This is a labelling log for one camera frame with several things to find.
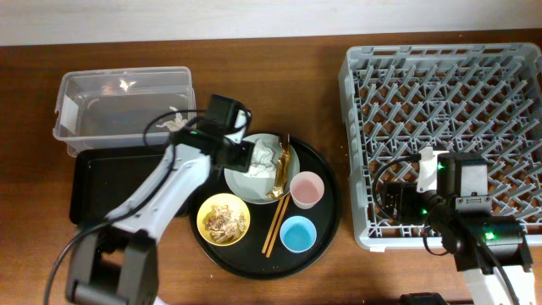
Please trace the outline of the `black object bottom edge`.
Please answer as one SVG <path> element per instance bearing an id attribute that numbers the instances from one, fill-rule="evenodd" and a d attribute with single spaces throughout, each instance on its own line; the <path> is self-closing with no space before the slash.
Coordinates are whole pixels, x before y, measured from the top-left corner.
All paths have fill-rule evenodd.
<path id="1" fill-rule="evenodd" d="M 401 295 L 400 305 L 449 305 L 449 303 L 435 292 L 409 293 Z"/>

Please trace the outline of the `wooden chopstick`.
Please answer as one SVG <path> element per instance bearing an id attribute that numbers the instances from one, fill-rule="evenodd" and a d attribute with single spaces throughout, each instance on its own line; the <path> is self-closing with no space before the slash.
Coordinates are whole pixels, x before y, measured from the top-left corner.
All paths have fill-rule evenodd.
<path id="1" fill-rule="evenodd" d="M 277 239 L 279 238 L 279 231 L 280 227 L 285 220 L 285 213 L 288 209 L 289 203 L 290 203 L 291 195 L 288 194 L 285 198 L 282 199 L 282 201 L 279 203 L 279 213 L 274 217 L 274 229 L 272 231 L 272 234 L 270 235 L 270 239 L 268 241 L 268 247 L 265 252 L 265 257 L 270 258 L 271 254 L 274 250 L 275 243 Z"/>
<path id="2" fill-rule="evenodd" d="M 285 197 L 281 198 L 279 200 L 279 204 L 275 210 L 275 213 L 274 213 L 274 217 L 273 217 L 273 220 L 272 220 L 272 223 L 270 225 L 270 228 L 268 230 L 268 234 L 266 236 L 266 239 L 265 239 L 265 242 L 263 244 L 263 249 L 262 249 L 262 253 L 266 253 L 267 249 L 268 249 L 268 244 L 270 243 L 270 239 L 272 237 L 272 234 L 274 233 L 274 228 L 276 226 L 276 222 L 278 220 L 278 217 L 279 217 L 279 213 L 282 209 L 282 206 L 284 204 L 284 201 L 285 201 Z"/>

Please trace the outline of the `yellow bowl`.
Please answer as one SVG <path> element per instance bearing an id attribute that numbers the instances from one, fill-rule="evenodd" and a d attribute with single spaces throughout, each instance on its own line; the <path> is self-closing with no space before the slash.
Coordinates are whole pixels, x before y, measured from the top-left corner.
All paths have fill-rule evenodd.
<path id="1" fill-rule="evenodd" d="M 228 205 L 234 210 L 241 211 L 245 215 L 248 221 L 248 228 L 246 232 L 237 241 L 233 241 L 231 243 L 226 243 L 223 245 L 217 244 L 210 238 L 209 234 L 205 231 L 203 219 L 211 211 L 213 205 Z M 251 223 L 251 215 L 246 203 L 243 200 L 241 200 L 239 197 L 233 194 L 229 194 L 229 193 L 219 193 L 219 194 L 210 196 L 199 207 L 199 209 L 197 210 L 197 215 L 196 215 L 196 227 L 200 236 L 203 238 L 204 241 L 217 247 L 228 247 L 240 241 L 249 230 L 250 223 Z"/>

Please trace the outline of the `black rectangular tray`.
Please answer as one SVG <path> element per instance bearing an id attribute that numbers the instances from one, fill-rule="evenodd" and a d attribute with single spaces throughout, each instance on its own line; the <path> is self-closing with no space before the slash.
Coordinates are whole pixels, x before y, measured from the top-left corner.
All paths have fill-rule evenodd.
<path id="1" fill-rule="evenodd" d="M 69 219 L 75 225 L 103 218 L 155 170 L 163 152 L 150 147 L 86 150 L 75 160 Z"/>

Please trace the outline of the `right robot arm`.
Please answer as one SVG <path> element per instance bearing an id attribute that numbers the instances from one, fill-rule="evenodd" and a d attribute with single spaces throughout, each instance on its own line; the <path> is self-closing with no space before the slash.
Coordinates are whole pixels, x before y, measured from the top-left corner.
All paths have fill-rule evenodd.
<path id="1" fill-rule="evenodd" d="M 441 235 L 475 304 L 535 304 L 533 259 L 512 216 L 492 216 L 489 197 L 474 192 L 417 192 L 413 183 L 386 182 L 384 207 L 400 220 L 424 224 Z"/>

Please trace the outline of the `round black serving tray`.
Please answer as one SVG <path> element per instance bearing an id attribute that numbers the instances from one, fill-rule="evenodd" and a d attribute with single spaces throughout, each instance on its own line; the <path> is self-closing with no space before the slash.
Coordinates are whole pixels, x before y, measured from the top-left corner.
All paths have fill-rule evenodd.
<path id="1" fill-rule="evenodd" d="M 301 253 L 286 249 L 279 236 L 268 233 L 274 218 L 277 202 L 247 205 L 251 223 L 242 239 L 231 246 L 220 247 L 204 240 L 197 229 L 196 216 L 201 205 L 209 197 L 219 193 L 231 193 L 224 174 L 213 175 L 190 197 L 188 217 L 193 235 L 206 255 L 226 271 L 254 280 L 272 280 L 296 274 L 315 263 L 327 250 L 340 223 L 342 198 L 334 171 L 325 158 L 313 147 L 299 138 L 290 139 L 301 162 L 302 171 L 311 171 L 323 179 L 323 198 L 312 208 L 300 209 L 289 201 L 283 219 L 303 216 L 316 227 L 316 241 Z"/>

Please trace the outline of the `grey round plate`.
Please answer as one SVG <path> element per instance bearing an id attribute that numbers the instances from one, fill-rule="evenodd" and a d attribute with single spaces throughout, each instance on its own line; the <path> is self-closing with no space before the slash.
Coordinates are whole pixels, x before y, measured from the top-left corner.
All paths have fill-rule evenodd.
<path id="1" fill-rule="evenodd" d="M 253 143 L 254 140 L 260 137 L 262 138 L 277 137 L 278 138 L 278 142 L 279 142 L 278 159 L 279 159 L 279 156 L 281 154 L 280 142 L 281 142 L 282 136 L 276 136 L 276 135 L 267 134 L 267 133 L 259 133 L 259 134 L 246 136 L 244 140 L 250 141 Z M 283 194 L 283 197 L 290 192 L 291 180 L 293 179 L 295 175 L 297 175 L 300 172 L 300 160 L 293 147 L 293 141 L 291 139 L 290 139 L 290 152 L 291 152 L 291 158 L 290 158 L 290 163 L 289 163 L 289 168 L 288 168 L 288 180 L 285 186 L 285 193 Z M 275 200 L 268 197 L 267 194 L 273 188 L 275 178 L 274 179 L 249 178 L 248 176 L 246 176 L 246 173 L 241 173 L 241 172 L 234 171 L 231 169 L 226 169 L 224 171 L 224 178 L 230 190 L 236 196 L 240 197 L 242 200 L 249 203 L 268 204 L 268 203 L 274 202 Z"/>

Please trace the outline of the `white tissue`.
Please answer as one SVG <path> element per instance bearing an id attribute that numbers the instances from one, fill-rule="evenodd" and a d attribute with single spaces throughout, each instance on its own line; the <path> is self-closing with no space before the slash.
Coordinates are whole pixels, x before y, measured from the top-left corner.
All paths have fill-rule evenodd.
<path id="1" fill-rule="evenodd" d="M 279 142 L 277 137 L 257 138 L 246 176 L 257 179 L 274 179 L 277 171 Z"/>

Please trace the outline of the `right wooden chopstick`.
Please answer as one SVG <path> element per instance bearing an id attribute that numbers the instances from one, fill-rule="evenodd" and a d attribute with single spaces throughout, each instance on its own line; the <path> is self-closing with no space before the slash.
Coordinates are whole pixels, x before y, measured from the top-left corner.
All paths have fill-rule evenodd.
<path id="1" fill-rule="evenodd" d="M 285 213 L 288 209 L 289 203 L 290 203 L 291 195 L 288 194 L 285 198 L 282 199 L 282 201 L 279 203 L 279 213 L 274 217 L 274 229 L 272 231 L 272 234 L 270 235 L 270 239 L 268 241 L 268 247 L 265 252 L 265 257 L 270 258 L 271 254 L 274 250 L 275 243 L 277 239 L 279 238 L 279 231 L 280 227 L 285 220 Z"/>

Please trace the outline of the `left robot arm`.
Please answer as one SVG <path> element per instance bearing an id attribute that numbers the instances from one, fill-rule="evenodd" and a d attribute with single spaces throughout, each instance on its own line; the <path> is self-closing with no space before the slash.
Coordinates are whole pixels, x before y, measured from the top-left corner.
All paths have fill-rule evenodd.
<path id="1" fill-rule="evenodd" d="M 157 168 L 103 220 L 82 229 L 72 254 L 65 296 L 74 304 L 160 304 L 158 243 L 176 213 L 216 167 L 246 172 L 252 144 L 245 128 L 175 132 Z"/>

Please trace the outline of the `pink cup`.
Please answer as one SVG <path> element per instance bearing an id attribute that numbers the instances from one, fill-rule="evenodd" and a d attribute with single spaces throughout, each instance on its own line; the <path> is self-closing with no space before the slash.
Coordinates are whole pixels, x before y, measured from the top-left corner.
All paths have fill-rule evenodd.
<path id="1" fill-rule="evenodd" d="M 322 178 L 310 171 L 297 174 L 290 183 L 290 194 L 294 204 L 301 209 L 315 206 L 324 196 L 325 186 Z"/>

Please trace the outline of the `gold foil wrapper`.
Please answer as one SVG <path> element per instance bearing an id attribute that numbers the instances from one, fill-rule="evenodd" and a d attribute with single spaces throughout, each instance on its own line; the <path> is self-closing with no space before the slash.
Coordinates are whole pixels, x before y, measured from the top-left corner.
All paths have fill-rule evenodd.
<path id="1" fill-rule="evenodd" d="M 288 180 L 288 168 L 291 158 L 289 134 L 281 137 L 280 147 L 281 154 L 276 168 L 274 186 L 267 194 L 268 197 L 274 200 L 279 200 L 283 196 Z"/>

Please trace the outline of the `food scraps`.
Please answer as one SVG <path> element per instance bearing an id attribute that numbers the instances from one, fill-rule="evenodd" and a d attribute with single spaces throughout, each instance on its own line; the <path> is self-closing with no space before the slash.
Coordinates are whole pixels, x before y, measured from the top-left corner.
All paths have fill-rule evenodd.
<path id="1" fill-rule="evenodd" d="M 213 205 L 203 224 L 210 238 L 221 245 L 237 241 L 248 228 L 245 215 L 228 205 Z"/>

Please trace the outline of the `left wooden chopstick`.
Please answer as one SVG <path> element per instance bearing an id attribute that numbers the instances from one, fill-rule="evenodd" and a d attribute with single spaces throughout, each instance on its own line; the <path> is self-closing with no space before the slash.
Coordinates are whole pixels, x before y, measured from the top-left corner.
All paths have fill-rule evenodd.
<path id="1" fill-rule="evenodd" d="M 270 243 L 270 239 L 272 237 L 272 234 L 274 233 L 274 228 L 276 226 L 276 222 L 278 220 L 278 217 L 279 217 L 279 213 L 282 209 L 282 206 L 284 204 L 284 201 L 285 201 L 285 197 L 281 198 L 279 200 L 279 204 L 275 210 L 275 213 L 274 213 L 274 217 L 273 217 L 273 220 L 272 220 L 272 223 L 270 225 L 270 228 L 268 230 L 268 234 L 266 236 L 266 239 L 265 239 L 265 242 L 263 244 L 263 249 L 262 249 L 262 253 L 266 253 L 267 249 L 268 249 L 268 244 Z"/>

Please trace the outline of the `clear plastic waste bin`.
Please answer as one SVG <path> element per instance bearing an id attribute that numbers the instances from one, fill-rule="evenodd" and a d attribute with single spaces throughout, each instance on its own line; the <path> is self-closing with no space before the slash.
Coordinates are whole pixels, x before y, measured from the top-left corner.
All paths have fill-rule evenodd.
<path id="1" fill-rule="evenodd" d="M 95 69 L 64 75 L 55 105 L 53 136 L 72 157 L 98 148 L 139 147 L 153 119 L 171 111 L 147 132 L 151 145 L 166 140 L 174 121 L 196 109 L 191 72 L 184 66 Z"/>

